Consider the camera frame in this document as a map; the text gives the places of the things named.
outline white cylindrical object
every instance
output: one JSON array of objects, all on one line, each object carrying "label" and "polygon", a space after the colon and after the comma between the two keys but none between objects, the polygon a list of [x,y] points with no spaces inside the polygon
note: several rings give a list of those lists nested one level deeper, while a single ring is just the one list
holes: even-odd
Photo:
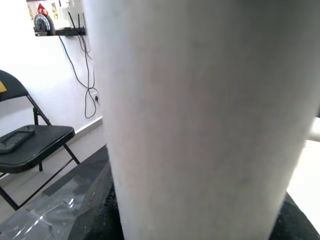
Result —
[{"label": "white cylindrical object", "polygon": [[85,0],[126,240],[266,240],[320,100],[320,1]]}]

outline chair seat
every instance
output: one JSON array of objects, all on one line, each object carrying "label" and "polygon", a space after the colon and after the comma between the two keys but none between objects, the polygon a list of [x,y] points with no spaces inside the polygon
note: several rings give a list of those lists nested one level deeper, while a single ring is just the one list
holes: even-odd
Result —
[{"label": "chair seat", "polygon": [[[34,135],[13,152],[0,154],[1,173],[14,174],[32,169],[75,136],[75,130],[70,126],[27,125],[24,127],[33,128]],[[0,142],[13,132],[0,137]]]}]

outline floor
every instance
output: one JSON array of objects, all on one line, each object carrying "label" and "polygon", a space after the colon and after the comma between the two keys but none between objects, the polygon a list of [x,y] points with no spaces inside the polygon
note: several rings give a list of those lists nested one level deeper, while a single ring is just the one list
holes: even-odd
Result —
[{"label": "floor", "polygon": [[69,239],[87,192],[108,159],[104,146],[29,201],[0,224],[0,240]]},{"label": "floor", "polygon": [[320,142],[306,141],[287,192],[320,233]]},{"label": "floor", "polygon": [[[88,133],[70,147],[82,162],[104,143],[103,127]],[[69,156],[60,151],[50,160],[43,163],[43,172],[37,168],[21,174],[12,174],[0,180],[0,185],[18,202],[36,190],[45,180],[55,173]],[[71,163],[52,182],[65,175],[76,166]],[[288,193],[298,207],[304,212],[316,230],[320,232],[320,142],[307,141],[298,165],[288,186]],[[0,223],[9,218],[14,210],[0,197]]]},{"label": "floor", "polygon": [[[99,126],[77,142],[70,145],[71,150],[80,162],[83,162],[91,154],[106,144],[103,131],[103,125]],[[43,162],[42,172],[39,172],[39,169],[35,167],[23,173],[10,174],[3,179],[0,179],[0,185],[18,204],[20,204],[54,173],[56,173],[69,159],[70,156],[65,150],[57,151],[55,155],[52,155]],[[48,186],[55,183],[75,166],[76,163],[72,161],[49,183]],[[8,205],[8,203],[0,197],[0,223],[8,219],[14,212],[15,211]]]}]

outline black folding chair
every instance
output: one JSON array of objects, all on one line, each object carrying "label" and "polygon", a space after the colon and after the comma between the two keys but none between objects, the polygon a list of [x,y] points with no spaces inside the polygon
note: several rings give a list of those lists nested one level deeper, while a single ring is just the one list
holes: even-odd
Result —
[{"label": "black folding chair", "polygon": [[[37,165],[39,165],[39,170],[41,172],[43,170],[42,161],[60,147],[64,147],[71,156],[71,159],[63,165],[62,168],[60,168],[52,177],[50,177],[49,180],[47,180],[20,205],[18,205],[0,186],[0,195],[11,205],[11,207],[13,207],[13,209],[18,210],[41,189],[43,189],[71,161],[75,161],[77,165],[80,164],[80,162],[66,144],[67,141],[75,136],[75,130],[73,127],[52,125],[25,87],[14,76],[0,70],[0,81],[6,88],[5,92],[0,93],[0,102],[18,97],[27,97],[33,105],[34,115],[34,125],[27,125],[23,127],[24,129],[34,129],[34,135],[14,151],[0,154],[0,172],[3,174],[22,173]],[[39,125],[38,116],[41,116],[47,125]],[[14,132],[15,131],[0,137],[0,143],[11,136]]]}]

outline chair backrest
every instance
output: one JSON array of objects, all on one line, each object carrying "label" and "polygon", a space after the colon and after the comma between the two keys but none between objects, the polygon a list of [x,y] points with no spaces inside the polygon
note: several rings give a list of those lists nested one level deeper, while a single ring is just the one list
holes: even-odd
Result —
[{"label": "chair backrest", "polygon": [[5,92],[0,92],[0,102],[29,95],[18,79],[2,70],[0,70],[0,81],[6,88]]}]

